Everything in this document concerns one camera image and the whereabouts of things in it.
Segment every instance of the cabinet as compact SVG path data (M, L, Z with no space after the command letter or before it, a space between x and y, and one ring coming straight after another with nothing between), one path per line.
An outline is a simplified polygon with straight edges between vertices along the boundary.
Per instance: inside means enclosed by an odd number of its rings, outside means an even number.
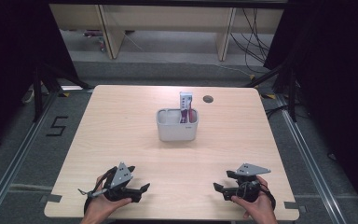
M215 33L218 59L224 61L230 33L251 33L253 9L234 7L141 7L55 5L51 11L61 29L102 30L108 55L118 56L126 30ZM258 9L257 31L275 34L281 9Z

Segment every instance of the black cable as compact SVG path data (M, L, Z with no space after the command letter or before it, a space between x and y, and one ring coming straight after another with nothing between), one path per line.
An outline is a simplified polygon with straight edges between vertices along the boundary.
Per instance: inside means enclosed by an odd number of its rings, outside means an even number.
M254 25L252 26L252 24L250 23L249 21L249 18L248 16L246 15L246 12L244 10L244 8L242 9L242 12L243 12L243 15L245 16L245 19L247 20L248 22L248 25L249 25L249 28L251 29L252 33L251 33L251 37L252 35L255 36L255 39L258 43L258 47L260 49L260 52L261 54L264 56L267 56L267 54L264 52L263 50L263 47L261 45L264 45L265 47L267 47L269 49L269 47L263 42L260 40L260 38L258 37L258 32L257 32L257 22L256 22L256 19L257 19L257 8L254 8Z
M242 37L246 40L246 41L250 41L245 35L243 35L243 33L241 33L241 35L242 35ZM255 47L260 47L259 45L257 45L257 44L255 44L255 43L253 43L253 42L251 42L251 44L253 45L253 46L255 46ZM260 48L262 48L263 50L269 50L269 47L263 47L263 46L261 46Z
M237 46L238 46L241 50L243 50L243 51L244 51L245 53L247 53L247 54L250 54L252 57L254 57L256 60L260 61L261 63L264 62L264 60L263 60L262 58L258 57L256 54L254 54L253 52L251 52L250 50L248 50L246 47L244 47L244 46L240 43L240 41L238 41L238 40L234 37L233 34L231 34L231 37L232 37L232 39L234 40L234 42L237 44Z
M275 112L286 109L288 106L289 105L281 105L276 108L266 110L267 119L269 119Z
M239 197L239 198L242 198L242 199L245 199L245 196L246 196L246 191L248 190L248 183L249 182L245 182L245 183L242 183L238 188L237 188L237 191L235 192L235 196ZM239 196L239 190L243 188L243 194L242 194L242 197Z

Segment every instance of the light wood tabletop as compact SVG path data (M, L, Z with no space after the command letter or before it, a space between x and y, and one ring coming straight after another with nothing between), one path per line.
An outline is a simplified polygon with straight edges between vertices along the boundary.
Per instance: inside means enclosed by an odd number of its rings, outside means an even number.
M193 92L192 107L199 113L196 139L162 142L156 113L179 108L179 92ZM212 96L205 103L204 96ZM226 171L244 163L265 167L261 175L277 204L278 220L296 220L294 203L269 122L255 89L174 86L98 86L95 88L52 195L48 217L83 217L86 196L96 178L123 161L135 166L127 186L150 183L139 203L118 209L115 219L242 220L243 209L213 188L213 182L237 187Z

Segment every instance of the white plastic container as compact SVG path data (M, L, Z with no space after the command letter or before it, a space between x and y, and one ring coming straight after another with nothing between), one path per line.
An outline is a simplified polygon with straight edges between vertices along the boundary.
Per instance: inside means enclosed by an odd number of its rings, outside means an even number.
M160 109L156 115L159 140L169 141L191 141L196 138L197 126L199 124L199 113L191 109L192 120L188 123L180 123L180 109Z

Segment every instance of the human hand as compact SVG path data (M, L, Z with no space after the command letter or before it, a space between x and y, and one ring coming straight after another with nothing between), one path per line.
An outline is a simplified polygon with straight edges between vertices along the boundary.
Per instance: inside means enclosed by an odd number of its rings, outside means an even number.
M97 178L97 184L101 180L102 176ZM103 188L103 183L101 182L98 186L98 190ZM131 203L131 198L121 199L116 202L111 202L106 199L106 197L101 194L97 198L94 198L89 203L87 207L86 214L84 215L81 224L97 224L106 220L113 212L118 208Z
M261 184L261 188L268 190L267 181L260 176L257 176L257 179ZM272 209L271 200L267 194L262 191L258 193L258 198L253 203L246 202L244 199L237 196L232 196L231 201L246 210L245 214L243 214L244 219L248 219L249 216L251 216L258 224L277 223L277 219Z

